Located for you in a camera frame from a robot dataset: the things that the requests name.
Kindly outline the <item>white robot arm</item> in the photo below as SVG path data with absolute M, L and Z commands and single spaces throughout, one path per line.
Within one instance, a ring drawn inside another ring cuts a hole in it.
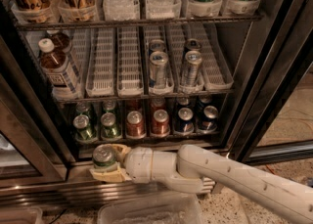
M 313 189 L 195 145 L 175 153 L 120 144 L 98 146 L 90 173 L 106 183 L 159 182 L 181 193 L 202 193 L 220 183 L 294 224 L 313 224 Z

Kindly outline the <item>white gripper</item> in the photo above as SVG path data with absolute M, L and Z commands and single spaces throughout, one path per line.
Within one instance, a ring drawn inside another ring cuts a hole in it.
M 132 149 L 122 144 L 109 144 L 111 152 L 109 163 L 119 162 L 124 168 L 113 171 L 103 171 L 91 168 L 90 173 L 95 180 L 106 183 L 121 183 L 132 180 L 134 183 L 149 183 L 151 181 L 153 150 L 138 147 Z

